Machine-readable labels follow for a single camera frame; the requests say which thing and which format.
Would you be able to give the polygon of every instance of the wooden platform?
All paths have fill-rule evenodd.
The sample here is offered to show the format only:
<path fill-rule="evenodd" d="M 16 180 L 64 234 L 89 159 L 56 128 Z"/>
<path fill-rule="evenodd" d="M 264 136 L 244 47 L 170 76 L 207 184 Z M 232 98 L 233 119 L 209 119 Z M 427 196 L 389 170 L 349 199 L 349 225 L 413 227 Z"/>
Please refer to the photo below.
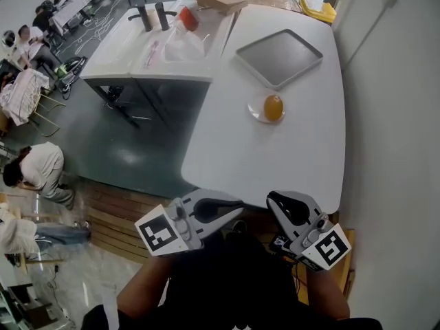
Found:
<path fill-rule="evenodd" d="M 88 216 L 92 222 L 91 242 L 99 248 L 136 263 L 147 263 L 150 255 L 134 222 L 159 204 L 167 206 L 171 200 L 97 183 L 90 183 L 87 196 Z M 334 223 L 338 220 L 336 214 L 331 218 Z M 248 231 L 268 250 L 270 241 L 278 232 L 275 216 L 265 212 L 246 211 L 240 219 L 246 221 Z M 353 247 L 354 230 L 344 232 Z M 331 269 L 346 297 L 349 295 L 354 278 L 354 272 L 350 272 L 350 264 L 351 252 Z M 298 278 L 299 299 L 307 304 L 307 277 L 305 266 L 301 263 L 298 264 Z"/>

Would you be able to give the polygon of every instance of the orange fruit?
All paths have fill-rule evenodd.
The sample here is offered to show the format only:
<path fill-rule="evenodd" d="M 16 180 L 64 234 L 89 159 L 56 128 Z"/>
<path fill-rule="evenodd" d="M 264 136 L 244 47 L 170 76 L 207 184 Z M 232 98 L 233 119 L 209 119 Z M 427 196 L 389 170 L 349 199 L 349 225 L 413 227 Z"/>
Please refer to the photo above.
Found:
<path fill-rule="evenodd" d="M 275 122 L 283 116 L 284 104 L 279 96 L 268 96 L 264 102 L 264 115 L 269 121 Z"/>

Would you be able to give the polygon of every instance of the gray pants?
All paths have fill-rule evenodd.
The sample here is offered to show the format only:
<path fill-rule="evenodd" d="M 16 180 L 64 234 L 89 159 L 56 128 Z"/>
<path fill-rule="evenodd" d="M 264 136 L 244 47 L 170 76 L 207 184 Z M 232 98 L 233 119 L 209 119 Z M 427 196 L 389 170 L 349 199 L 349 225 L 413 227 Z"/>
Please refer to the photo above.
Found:
<path fill-rule="evenodd" d="M 53 201 L 54 203 L 63 204 L 68 209 L 72 209 L 74 205 L 75 194 L 73 190 L 63 190 L 58 187 L 58 181 L 60 179 L 62 168 L 52 170 L 50 175 L 46 179 L 46 184 L 40 190 L 39 194 L 44 198 Z"/>
<path fill-rule="evenodd" d="M 52 71 L 55 70 L 55 66 L 59 64 L 56 57 L 53 53 L 50 52 L 49 48 L 46 45 L 43 45 L 40 50 L 36 53 L 34 58 L 30 61 L 33 69 L 36 69 L 36 66 L 39 62 L 44 62 L 47 66 L 50 67 Z"/>

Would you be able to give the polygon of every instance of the sneaker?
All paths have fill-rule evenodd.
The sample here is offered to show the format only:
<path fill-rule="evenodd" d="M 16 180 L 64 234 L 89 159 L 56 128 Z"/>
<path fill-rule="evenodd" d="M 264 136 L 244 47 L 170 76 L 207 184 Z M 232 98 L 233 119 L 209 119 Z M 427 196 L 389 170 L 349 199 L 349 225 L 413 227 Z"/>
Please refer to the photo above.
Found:
<path fill-rule="evenodd" d="M 248 231 L 248 225 L 244 220 L 235 221 L 234 226 L 232 226 L 232 232 L 244 233 Z"/>

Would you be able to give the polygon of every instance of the table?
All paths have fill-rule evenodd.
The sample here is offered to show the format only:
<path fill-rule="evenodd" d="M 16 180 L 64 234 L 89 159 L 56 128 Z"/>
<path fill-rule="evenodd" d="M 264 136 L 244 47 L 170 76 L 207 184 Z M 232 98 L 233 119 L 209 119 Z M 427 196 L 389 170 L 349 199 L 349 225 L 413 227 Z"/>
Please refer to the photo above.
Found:
<path fill-rule="evenodd" d="M 76 16 L 91 0 L 69 0 L 51 18 L 55 28 L 63 35 L 63 26 Z"/>
<path fill-rule="evenodd" d="M 238 48 L 285 28 L 324 58 L 278 91 L 286 116 L 256 121 L 247 102 L 264 87 L 234 59 Z M 345 154 L 344 92 L 331 28 L 310 17 L 261 5 L 244 8 L 201 107 L 181 168 L 198 187 L 221 190 L 266 207 L 271 190 L 311 195 L 326 213 L 340 205 Z"/>

